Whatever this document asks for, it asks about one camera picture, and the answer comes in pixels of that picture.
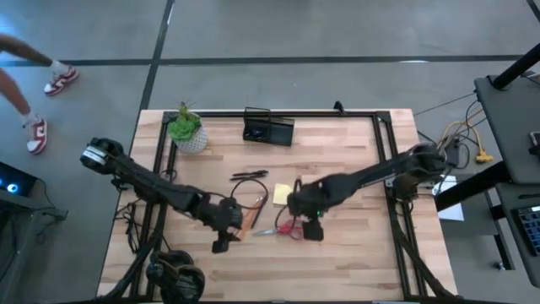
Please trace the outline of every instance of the butcher block tabletop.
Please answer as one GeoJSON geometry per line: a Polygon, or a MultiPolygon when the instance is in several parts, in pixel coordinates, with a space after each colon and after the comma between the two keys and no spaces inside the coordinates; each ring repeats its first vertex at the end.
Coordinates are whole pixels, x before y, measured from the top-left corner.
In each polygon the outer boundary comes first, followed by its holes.
{"type": "MultiPolygon", "coordinates": [[[[391,113],[399,152],[419,141],[411,110],[384,111],[391,113]]],[[[163,112],[141,112],[132,144],[131,157],[150,170],[154,165],[163,112]]],[[[202,301],[403,299],[382,182],[360,189],[343,204],[324,214],[321,218],[324,229],[322,242],[252,235],[255,231],[273,228],[281,208],[273,204],[276,184],[292,187],[297,177],[304,183],[312,182],[328,174],[358,171],[378,163],[371,119],[294,117],[291,147],[244,141],[241,117],[204,117],[202,123],[208,133],[208,146],[198,155],[177,152],[175,170],[178,176],[173,183],[229,196],[236,184],[229,181],[233,173],[267,170],[268,175],[260,181],[270,192],[255,228],[239,231],[242,241],[231,242],[229,251],[219,254],[211,251],[217,232],[171,207],[167,210],[166,241],[172,249],[192,255],[195,265],[206,276],[202,301]]],[[[386,131],[384,128],[382,131],[386,155],[389,155],[386,131]]],[[[166,166],[170,143],[167,138],[162,168],[166,166]]],[[[254,182],[245,182],[235,191],[238,203],[245,206],[254,205],[263,194],[262,187],[254,182]]],[[[136,199],[132,191],[124,191],[117,208],[136,199]]],[[[213,198],[212,203],[218,201],[218,198],[213,198]]],[[[136,205],[141,206],[136,220],[142,223],[145,202],[139,201],[136,205]]],[[[244,211],[245,219],[253,216],[247,211],[244,211]]],[[[281,220],[286,221],[288,217],[285,211],[281,220]]],[[[414,201],[412,217],[420,256],[443,286],[456,293],[433,198],[420,195],[414,201]]],[[[127,244],[126,221],[115,220],[111,224],[111,239],[98,295],[111,290],[135,258],[127,244]]],[[[416,283],[409,260],[407,268],[414,293],[416,283]]],[[[146,278],[142,278],[141,292],[145,291],[146,283],[146,278]]],[[[154,294],[158,300],[159,292],[154,294]]]]}

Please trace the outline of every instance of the succulent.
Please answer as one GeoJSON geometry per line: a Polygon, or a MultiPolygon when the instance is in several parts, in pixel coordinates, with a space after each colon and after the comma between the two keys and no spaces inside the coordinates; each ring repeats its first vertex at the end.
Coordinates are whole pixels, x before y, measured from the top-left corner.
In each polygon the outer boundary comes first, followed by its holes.
{"type": "Polygon", "coordinates": [[[189,112],[185,102],[181,102],[178,117],[169,123],[169,135],[173,140],[187,141],[192,139],[201,127],[201,117],[189,112]]]}

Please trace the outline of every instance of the blue light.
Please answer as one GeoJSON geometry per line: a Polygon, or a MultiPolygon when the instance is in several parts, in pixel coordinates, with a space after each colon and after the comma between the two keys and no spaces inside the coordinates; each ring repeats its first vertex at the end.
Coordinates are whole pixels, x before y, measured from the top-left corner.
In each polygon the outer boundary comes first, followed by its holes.
{"type": "Polygon", "coordinates": [[[9,184],[8,185],[8,192],[9,193],[16,193],[17,190],[19,190],[19,186],[17,186],[16,184],[9,184]]]}

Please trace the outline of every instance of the white paper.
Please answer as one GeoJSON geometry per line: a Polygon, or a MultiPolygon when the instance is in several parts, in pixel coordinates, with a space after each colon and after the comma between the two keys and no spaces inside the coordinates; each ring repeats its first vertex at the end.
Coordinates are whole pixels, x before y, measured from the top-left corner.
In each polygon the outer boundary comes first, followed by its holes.
{"type": "MultiPolygon", "coordinates": [[[[457,184],[455,176],[447,176],[446,179],[442,182],[437,183],[432,190],[433,195],[435,196],[438,193],[443,193],[445,190],[454,187],[457,184]]],[[[455,204],[450,208],[439,211],[439,219],[441,220],[460,220],[464,221],[462,204],[455,204]]]]}

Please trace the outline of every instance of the white pot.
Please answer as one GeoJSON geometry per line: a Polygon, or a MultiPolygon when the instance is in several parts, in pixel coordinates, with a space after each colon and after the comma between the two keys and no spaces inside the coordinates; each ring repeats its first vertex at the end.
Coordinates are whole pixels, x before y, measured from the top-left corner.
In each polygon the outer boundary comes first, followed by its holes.
{"type": "Polygon", "coordinates": [[[190,140],[175,140],[176,147],[183,154],[194,155],[200,153],[208,145],[208,135],[203,125],[193,134],[190,140]]]}

